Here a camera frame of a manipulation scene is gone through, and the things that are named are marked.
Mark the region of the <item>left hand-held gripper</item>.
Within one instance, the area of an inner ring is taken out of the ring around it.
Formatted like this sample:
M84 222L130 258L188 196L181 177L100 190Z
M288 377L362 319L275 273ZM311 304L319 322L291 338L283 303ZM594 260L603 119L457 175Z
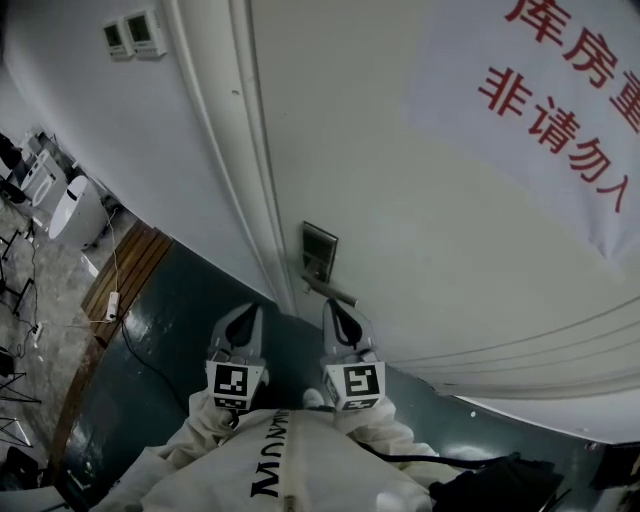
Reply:
M248 411L261 384L268 383L261 357L264 310L243 304L220 318L213 329L206 362L207 389L218 408Z

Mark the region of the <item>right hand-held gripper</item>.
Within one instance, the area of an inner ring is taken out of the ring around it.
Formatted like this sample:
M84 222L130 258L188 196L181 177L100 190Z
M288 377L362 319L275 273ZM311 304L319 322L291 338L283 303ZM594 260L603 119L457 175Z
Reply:
M323 383L339 412L375 408L386 393L385 363L378 359L369 320L354 307L328 299L322 310L327 355L345 356L323 367Z

